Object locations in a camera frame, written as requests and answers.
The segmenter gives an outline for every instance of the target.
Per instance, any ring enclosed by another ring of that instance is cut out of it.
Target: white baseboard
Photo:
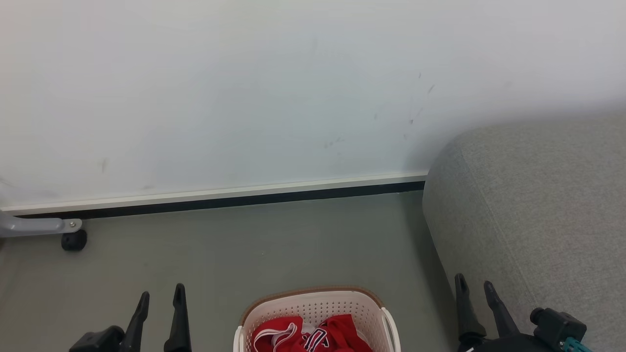
[[[53,212],[71,212],[71,211],[77,211],[77,210],[132,207],[135,205],[189,202],[192,200],[247,197],[250,195],[302,192],[302,191],[308,191],[308,190],[339,189],[339,188],[346,188],[346,187],[400,184],[403,182],[423,181],[426,179],[427,173],[428,171],[413,172],[413,173],[398,173],[394,175],[351,177],[348,179],[295,182],[292,184],[238,187],[238,188],[233,188],[233,189],[199,190],[199,191],[194,191],[194,192],[138,195],[134,197],[121,197],[121,198],[109,198],[109,199],[77,200],[74,202],[59,202],[59,203],[50,203],[50,204],[15,205],[15,206],[3,207],[1,208],[1,210],[11,215],[45,214],[45,213],[53,213]]]

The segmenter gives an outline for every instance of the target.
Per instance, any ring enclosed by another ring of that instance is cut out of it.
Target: gray sofa
[[[550,307],[587,325],[594,352],[626,351],[626,118],[464,133],[431,168],[423,202],[448,281],[464,274],[490,337],[485,280],[522,332]]]

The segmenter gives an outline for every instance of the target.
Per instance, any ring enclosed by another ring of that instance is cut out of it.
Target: clothes in basket
[[[252,339],[254,352],[372,352],[350,314],[330,317],[318,327],[300,316],[275,318],[261,324]]]

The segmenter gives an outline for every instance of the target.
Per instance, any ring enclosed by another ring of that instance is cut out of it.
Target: gray metal leg
[[[21,219],[0,210],[0,237],[67,234],[82,226],[80,219]]]

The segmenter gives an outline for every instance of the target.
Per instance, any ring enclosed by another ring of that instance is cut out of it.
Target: sofa seam
[[[491,209],[491,207],[489,206],[489,203],[487,203],[486,197],[483,193],[483,190],[481,189],[479,183],[476,181],[476,177],[474,175],[474,172],[472,170],[472,168],[470,167],[470,164],[467,162],[467,159],[465,157],[465,153],[463,152],[463,148],[461,147],[461,145],[455,140],[454,144],[457,146],[459,152],[461,153],[461,159],[463,161],[463,164],[465,165],[465,168],[467,168],[468,172],[469,172],[469,176],[471,177],[471,181],[472,183],[476,186],[476,189],[478,189],[478,195],[480,197],[480,200],[482,201],[482,203],[485,205],[486,209],[487,209],[487,213],[489,215],[489,217],[491,218],[491,220],[493,221],[493,223],[495,224],[495,230],[496,230],[496,238],[498,239],[498,241],[504,245],[504,248],[506,249],[508,256],[512,259],[513,261],[513,265],[515,266],[515,269],[518,271],[518,274],[521,276],[523,283],[524,283],[524,288],[526,289],[526,293],[530,296],[530,298],[532,299],[532,301],[535,303],[535,306],[539,306],[537,303],[537,299],[535,297],[535,295],[531,292],[529,285],[528,285],[528,280],[526,280],[526,276],[524,275],[523,271],[520,268],[519,262],[517,261],[517,258],[513,255],[513,251],[511,250],[511,247],[508,243],[508,241],[506,241],[506,239],[503,236],[503,231],[500,227],[500,223],[498,222],[498,220],[496,219],[495,215],[493,214],[493,211]]]

